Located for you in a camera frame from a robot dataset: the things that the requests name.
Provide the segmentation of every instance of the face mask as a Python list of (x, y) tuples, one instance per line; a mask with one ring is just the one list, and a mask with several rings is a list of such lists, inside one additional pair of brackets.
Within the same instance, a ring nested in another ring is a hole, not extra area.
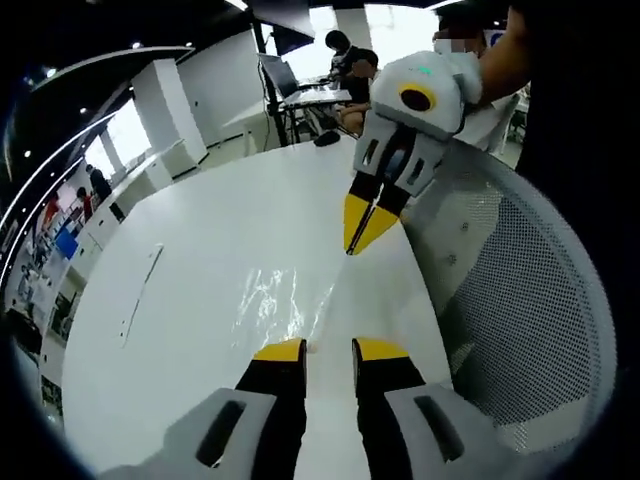
[(436, 53), (465, 53), (467, 51), (464, 39), (439, 38), (433, 42)]

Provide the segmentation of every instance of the white wall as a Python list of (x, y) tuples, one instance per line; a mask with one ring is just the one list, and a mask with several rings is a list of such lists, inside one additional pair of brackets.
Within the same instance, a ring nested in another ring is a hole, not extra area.
[(178, 65), (178, 72), (206, 145), (242, 133), (222, 125), (262, 98), (252, 32), (212, 45)]
[(336, 9), (335, 14), (338, 30), (344, 32), (353, 45), (372, 49), (371, 34), (364, 8)]

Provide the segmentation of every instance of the table surface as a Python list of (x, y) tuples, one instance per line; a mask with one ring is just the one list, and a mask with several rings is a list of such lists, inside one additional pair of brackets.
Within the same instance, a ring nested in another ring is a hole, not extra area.
[[(295, 336), (316, 351), (307, 357), (297, 478), (368, 478), (354, 435), (353, 336), (396, 341), (425, 381), (450, 382), (402, 227), (357, 257), (344, 254), (354, 146), (343, 138), (272, 150), (135, 206), (93, 270), (64, 360), (65, 433), (90, 468), (153, 455), (170, 425), (217, 388), (236, 385), (257, 350)], [(119, 328), (136, 308), (140, 268), (157, 243), (164, 250), (123, 346)]]
[[(314, 96), (320, 97), (320, 96), (325, 96), (325, 98), (323, 99), (323, 101), (327, 102), (342, 102), (342, 101), (348, 101), (351, 99), (351, 96), (349, 95), (349, 92), (347, 92), (346, 90), (331, 90), (332, 92), (335, 92), (332, 96), (331, 100), (326, 99), (326, 96), (324, 95), (324, 93), (320, 93), (318, 94), (318, 90), (301, 90), (299, 92), (296, 92), (296, 94), (301, 94), (300, 96), (298, 96), (298, 98), (302, 98), (304, 99), (306, 102), (314, 102), (314, 101), (318, 101), (317, 98), (314, 100)], [(244, 125), (247, 123), (253, 123), (257, 120), (260, 120), (261, 117), (265, 117), (265, 101), (264, 99), (261, 99), (260, 101), (254, 103), (253, 105), (251, 105), (250, 107), (244, 109), (242, 112), (240, 112), (238, 115), (236, 115), (235, 117), (233, 117), (231, 120), (229, 120), (227, 123), (225, 123), (221, 129), (228, 129), (231, 127), (234, 127), (236, 125)]]

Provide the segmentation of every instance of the ceiling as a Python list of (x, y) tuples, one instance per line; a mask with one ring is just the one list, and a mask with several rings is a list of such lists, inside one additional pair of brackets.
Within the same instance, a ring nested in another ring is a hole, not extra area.
[[(249, 28), (247, 16), (224, 0), (57, 0), (44, 5), (27, 0), (26, 4), (14, 16), (14, 23), (25, 27), (25, 35), (8, 62), (11, 83), (5, 92), (9, 95), (0, 105), (6, 112), (3, 123), (7, 126), (0, 166), (3, 207), (64, 142), (97, 118), (119, 109), (132, 92), (124, 88), (121, 95), (112, 98), (114, 91), (123, 84), (126, 87), (151, 60), (179, 58), (189, 51), (187, 42), (196, 49), (206, 48)], [(144, 47), (183, 46), (184, 50), (135, 51), (63, 74), (65, 67), (130, 49), (134, 42)], [(49, 69), (58, 74), (47, 79)], [(100, 130), (79, 139), (78, 145), (70, 145), (38, 175), (21, 198), (28, 210), (51, 184), (50, 173), (61, 173), (75, 160), (71, 153), (80, 154), (80, 143), (88, 145)]]

